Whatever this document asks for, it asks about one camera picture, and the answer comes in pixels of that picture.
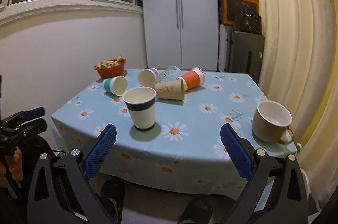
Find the person's left hand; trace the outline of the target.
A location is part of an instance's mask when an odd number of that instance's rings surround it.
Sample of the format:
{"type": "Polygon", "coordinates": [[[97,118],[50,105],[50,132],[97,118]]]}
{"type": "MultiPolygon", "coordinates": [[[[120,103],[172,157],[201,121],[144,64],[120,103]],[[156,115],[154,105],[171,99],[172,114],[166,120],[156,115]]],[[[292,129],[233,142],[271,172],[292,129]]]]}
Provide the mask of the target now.
{"type": "MultiPolygon", "coordinates": [[[[6,158],[6,163],[9,168],[9,173],[15,181],[23,180],[23,171],[22,171],[22,152],[19,147],[15,148],[15,152],[12,156],[6,158]]],[[[1,187],[6,187],[7,182],[5,178],[6,168],[1,163],[1,187]]]]}

